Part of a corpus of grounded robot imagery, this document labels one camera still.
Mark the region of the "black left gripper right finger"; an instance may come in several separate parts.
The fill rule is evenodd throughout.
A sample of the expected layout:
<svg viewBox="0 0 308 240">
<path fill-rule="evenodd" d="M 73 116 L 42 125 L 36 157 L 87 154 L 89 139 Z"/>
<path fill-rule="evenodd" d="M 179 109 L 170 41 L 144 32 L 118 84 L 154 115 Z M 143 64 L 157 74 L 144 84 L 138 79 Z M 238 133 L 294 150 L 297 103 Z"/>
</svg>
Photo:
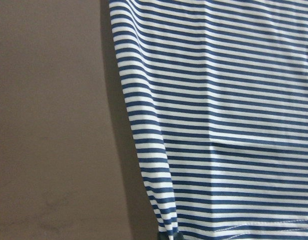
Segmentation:
<svg viewBox="0 0 308 240">
<path fill-rule="evenodd" d="M 184 236 L 181 232 L 174 233 L 174 240 L 184 240 Z"/>
</svg>

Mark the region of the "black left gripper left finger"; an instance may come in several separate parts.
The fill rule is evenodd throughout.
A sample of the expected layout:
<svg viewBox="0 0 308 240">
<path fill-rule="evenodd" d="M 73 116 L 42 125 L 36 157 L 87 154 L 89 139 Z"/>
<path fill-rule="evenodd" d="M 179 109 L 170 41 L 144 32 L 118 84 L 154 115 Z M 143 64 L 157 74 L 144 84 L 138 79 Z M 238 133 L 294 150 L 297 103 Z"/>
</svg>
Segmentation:
<svg viewBox="0 0 308 240">
<path fill-rule="evenodd" d="M 157 240 L 167 240 L 167 233 L 166 232 L 158 232 L 157 233 Z"/>
</svg>

